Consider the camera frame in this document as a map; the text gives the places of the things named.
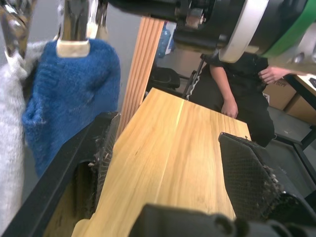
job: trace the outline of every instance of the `cardboard box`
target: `cardboard box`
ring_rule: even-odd
[[[295,99],[293,103],[291,102],[286,113],[309,124],[316,125],[316,110],[301,96]]]
[[[271,107],[284,110],[296,91],[286,82],[286,80],[281,79],[268,85],[263,93],[269,95],[269,104]]]

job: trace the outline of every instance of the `black shirt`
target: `black shirt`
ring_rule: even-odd
[[[218,54],[205,57],[207,65],[202,69],[201,76],[209,76],[209,65],[223,67],[228,78],[233,95],[240,96],[255,92],[262,92],[266,84],[259,78],[258,73],[268,67],[266,58],[255,54],[244,53],[235,63],[224,63],[218,58]]]

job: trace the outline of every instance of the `black pants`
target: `black pants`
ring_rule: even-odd
[[[237,119],[247,123],[252,141],[266,147],[275,136],[273,121],[267,111],[267,99],[261,92],[255,92],[255,88],[242,96],[237,96],[234,92],[238,91],[238,87],[234,87],[232,83],[230,87],[238,106]],[[221,112],[224,104],[215,80],[208,76],[200,76],[189,100],[217,112]]]

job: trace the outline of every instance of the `blue knit sweater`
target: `blue knit sweater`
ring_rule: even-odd
[[[107,43],[90,40],[84,58],[59,58],[56,42],[42,54],[22,122],[41,176],[62,145],[102,112],[115,111],[119,58]]]

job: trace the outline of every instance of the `gray knit fabric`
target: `gray knit fabric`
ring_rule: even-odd
[[[25,110],[23,84],[39,60],[45,42],[28,44],[25,59],[15,54],[0,68],[0,235],[21,207],[24,180]]]

